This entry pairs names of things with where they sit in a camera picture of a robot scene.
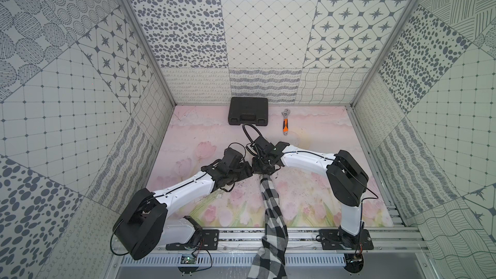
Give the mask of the checkered sleeve forearm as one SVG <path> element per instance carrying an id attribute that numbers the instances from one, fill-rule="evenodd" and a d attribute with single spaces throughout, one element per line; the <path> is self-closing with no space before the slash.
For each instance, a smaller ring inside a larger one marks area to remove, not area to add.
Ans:
<path id="1" fill-rule="evenodd" d="M 260 190 L 265 207 L 265 235 L 247 277 L 287 278 L 285 252 L 288 247 L 288 228 L 279 206 L 279 195 L 269 175 L 263 175 L 260 179 Z"/>

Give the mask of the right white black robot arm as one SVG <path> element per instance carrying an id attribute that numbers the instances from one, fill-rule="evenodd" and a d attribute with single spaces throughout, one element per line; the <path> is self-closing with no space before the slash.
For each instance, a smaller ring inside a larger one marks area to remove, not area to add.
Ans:
<path id="1" fill-rule="evenodd" d="M 341 203 L 339 233 L 342 239 L 358 241 L 363 230 L 362 197 L 369 177 L 345 150 L 337 154 L 304 150 L 287 142 L 276 145 L 263 136 L 246 146 L 253 155 L 254 172 L 273 174 L 279 167 L 302 169 L 328 179 L 334 197 Z"/>

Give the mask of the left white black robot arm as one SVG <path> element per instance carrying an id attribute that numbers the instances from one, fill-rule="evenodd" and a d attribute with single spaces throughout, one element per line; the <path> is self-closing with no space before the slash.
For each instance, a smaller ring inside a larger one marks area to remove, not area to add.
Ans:
<path id="1" fill-rule="evenodd" d="M 227 148 L 223 158 L 203 166 L 192 177 L 171 187 L 151 192 L 137 191 L 112 228 L 127 254 L 140 260 L 158 245 L 185 244 L 196 247 L 202 228 L 188 216 L 166 222 L 170 215 L 190 202 L 226 190 L 253 175 L 244 155 Z"/>

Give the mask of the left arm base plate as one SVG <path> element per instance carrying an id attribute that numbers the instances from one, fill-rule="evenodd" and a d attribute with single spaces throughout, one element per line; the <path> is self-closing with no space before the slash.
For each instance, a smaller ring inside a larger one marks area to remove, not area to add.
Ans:
<path id="1" fill-rule="evenodd" d="M 167 251 L 192 251 L 194 249 L 217 250 L 219 242 L 218 229 L 204 229 L 200 232 L 195 232 L 192 239 L 186 244 L 167 244 Z"/>

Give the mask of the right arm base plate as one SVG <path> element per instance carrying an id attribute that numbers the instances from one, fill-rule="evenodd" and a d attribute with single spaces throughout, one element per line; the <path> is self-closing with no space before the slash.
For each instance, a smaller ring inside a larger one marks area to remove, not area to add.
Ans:
<path id="1" fill-rule="evenodd" d="M 374 245 L 367 229 L 361 229 L 357 235 L 351 235 L 341 228 L 321 229 L 316 236 L 323 250 L 372 250 Z"/>

